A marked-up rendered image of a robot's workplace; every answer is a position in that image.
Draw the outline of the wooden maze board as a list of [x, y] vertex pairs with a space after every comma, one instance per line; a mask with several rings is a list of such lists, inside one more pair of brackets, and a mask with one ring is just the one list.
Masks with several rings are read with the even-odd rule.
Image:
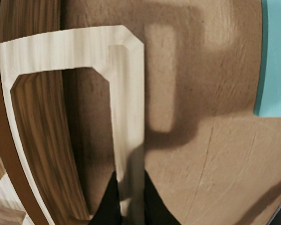
[[144, 225], [143, 43], [124, 25], [60, 31], [60, 9], [0, 0], [0, 225], [91, 221], [62, 81], [62, 69], [80, 67], [110, 82], [123, 225]]

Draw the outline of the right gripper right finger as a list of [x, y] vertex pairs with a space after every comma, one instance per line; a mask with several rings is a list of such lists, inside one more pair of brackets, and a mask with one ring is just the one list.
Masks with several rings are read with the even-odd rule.
[[181, 225], [159, 196], [147, 171], [144, 171], [144, 225]]

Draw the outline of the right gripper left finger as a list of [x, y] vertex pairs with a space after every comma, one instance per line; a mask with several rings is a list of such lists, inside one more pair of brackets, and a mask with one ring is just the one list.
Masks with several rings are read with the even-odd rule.
[[112, 173], [99, 208], [88, 225], [122, 225], [122, 212], [116, 171]]

